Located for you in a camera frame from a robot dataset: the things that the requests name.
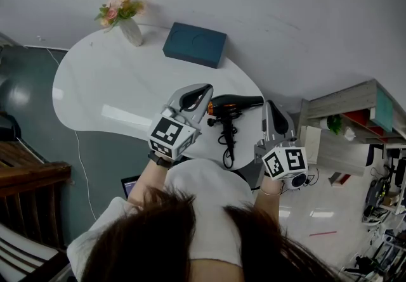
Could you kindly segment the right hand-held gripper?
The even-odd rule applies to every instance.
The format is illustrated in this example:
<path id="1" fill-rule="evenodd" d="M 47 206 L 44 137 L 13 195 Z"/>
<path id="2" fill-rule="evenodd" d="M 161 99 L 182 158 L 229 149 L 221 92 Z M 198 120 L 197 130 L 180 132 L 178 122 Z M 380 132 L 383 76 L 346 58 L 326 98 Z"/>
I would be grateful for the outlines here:
<path id="1" fill-rule="evenodd" d="M 296 138 L 291 116 L 281 106 L 266 100 L 261 125 L 266 141 L 260 140 L 254 146 L 254 160 L 262 163 L 264 175 L 273 181 L 307 175 L 306 150 Z"/>

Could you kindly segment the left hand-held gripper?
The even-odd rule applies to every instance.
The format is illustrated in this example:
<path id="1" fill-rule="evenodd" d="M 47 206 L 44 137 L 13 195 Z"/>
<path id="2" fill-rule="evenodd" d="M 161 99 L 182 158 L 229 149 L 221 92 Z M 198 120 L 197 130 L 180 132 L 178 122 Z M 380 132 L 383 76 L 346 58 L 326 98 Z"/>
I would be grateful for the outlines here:
<path id="1" fill-rule="evenodd" d="M 211 84 L 192 84 L 176 90 L 148 129 L 148 145 L 175 161 L 200 135 L 200 121 L 213 96 Z"/>

